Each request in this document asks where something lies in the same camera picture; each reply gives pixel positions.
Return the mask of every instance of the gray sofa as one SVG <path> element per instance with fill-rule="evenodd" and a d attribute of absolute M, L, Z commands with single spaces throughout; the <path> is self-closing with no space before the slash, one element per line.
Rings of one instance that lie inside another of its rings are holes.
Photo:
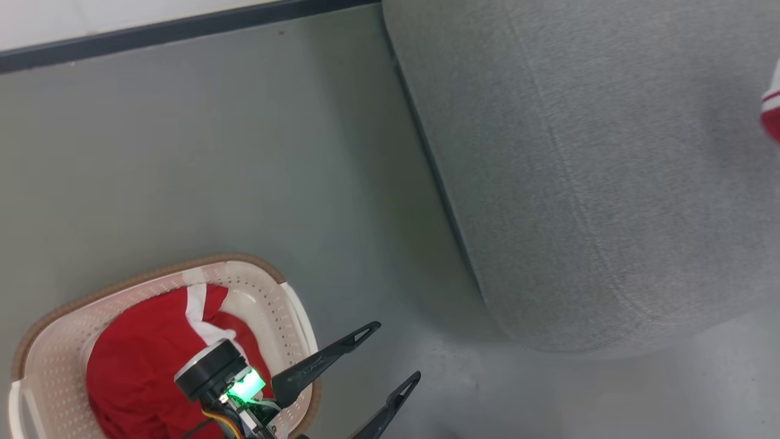
<path fill-rule="evenodd" d="M 777 0 L 384 0 L 492 315 L 636 355 L 780 288 Z"/>

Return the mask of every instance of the red object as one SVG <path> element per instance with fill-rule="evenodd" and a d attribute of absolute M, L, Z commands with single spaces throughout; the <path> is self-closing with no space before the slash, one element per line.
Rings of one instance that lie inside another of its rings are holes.
<path fill-rule="evenodd" d="M 232 335 L 231 330 L 251 366 L 270 382 L 249 327 L 219 311 L 227 293 L 216 285 L 179 288 L 127 309 L 106 328 L 87 364 L 90 405 L 106 437 L 180 439 L 207 420 L 173 376 L 207 345 Z M 271 386 L 263 396 L 273 397 Z M 210 423 L 190 437 L 219 439 L 222 430 Z"/>
<path fill-rule="evenodd" d="M 780 62 L 772 78 L 769 91 L 764 93 L 764 103 L 761 106 L 761 124 L 764 129 L 780 143 Z"/>

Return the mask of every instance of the white plastic basket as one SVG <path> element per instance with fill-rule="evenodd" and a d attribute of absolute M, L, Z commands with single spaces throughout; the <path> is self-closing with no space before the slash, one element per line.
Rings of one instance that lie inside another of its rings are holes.
<path fill-rule="evenodd" d="M 9 395 L 12 438 L 104 438 L 90 409 L 84 379 L 98 335 L 130 306 L 204 282 L 229 288 L 222 311 L 250 327 L 271 375 L 317 351 L 314 332 L 295 291 L 263 259 L 223 255 L 167 267 L 65 305 L 30 329 L 13 363 Z M 316 416 L 320 391 L 318 380 L 274 418 L 277 432 L 287 432 L 290 437 L 304 432 Z M 26 422 L 24 406 L 29 417 Z"/>

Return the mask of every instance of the white wall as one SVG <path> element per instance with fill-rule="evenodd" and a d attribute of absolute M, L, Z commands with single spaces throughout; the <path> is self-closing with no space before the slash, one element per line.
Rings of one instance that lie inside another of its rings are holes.
<path fill-rule="evenodd" d="M 0 51 L 274 0 L 0 0 Z"/>

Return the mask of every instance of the basket rim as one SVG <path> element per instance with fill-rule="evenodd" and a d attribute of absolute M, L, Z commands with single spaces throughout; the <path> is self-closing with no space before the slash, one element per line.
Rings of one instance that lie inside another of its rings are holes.
<path fill-rule="evenodd" d="M 83 308 L 91 303 L 97 302 L 103 298 L 106 298 L 114 293 L 118 293 L 127 288 L 135 287 L 136 285 L 143 284 L 150 280 L 158 279 L 159 277 L 165 277 L 170 274 L 186 271 L 188 269 L 194 269 L 202 266 L 208 266 L 220 262 L 246 262 L 261 268 L 267 272 L 276 281 L 277 284 L 284 284 L 286 282 L 285 277 L 279 270 L 276 269 L 265 259 L 259 258 L 254 255 L 248 255 L 246 253 L 226 253 L 222 255 L 214 255 L 206 258 L 195 259 L 189 262 L 182 262 L 170 266 L 165 266 L 148 273 L 139 274 L 134 277 L 130 277 L 117 284 L 104 287 L 101 290 L 89 294 L 82 298 L 78 298 L 72 302 L 66 303 L 58 308 L 54 309 L 50 313 L 41 317 L 22 337 L 22 341 L 16 347 L 16 353 L 13 356 L 12 368 L 11 368 L 11 382 L 16 382 L 24 379 L 24 368 L 27 364 L 27 356 L 30 354 L 30 349 L 37 337 L 43 332 L 46 327 L 54 323 L 57 319 L 65 316 L 66 314 Z M 290 432 L 291 437 L 296 437 L 298 434 L 304 432 L 314 421 L 314 417 L 317 415 L 319 405 L 321 401 L 322 392 L 322 379 L 319 378 L 314 381 L 311 391 L 311 399 L 309 401 L 309 408 L 303 415 L 303 418 L 298 422 L 298 426 Z"/>

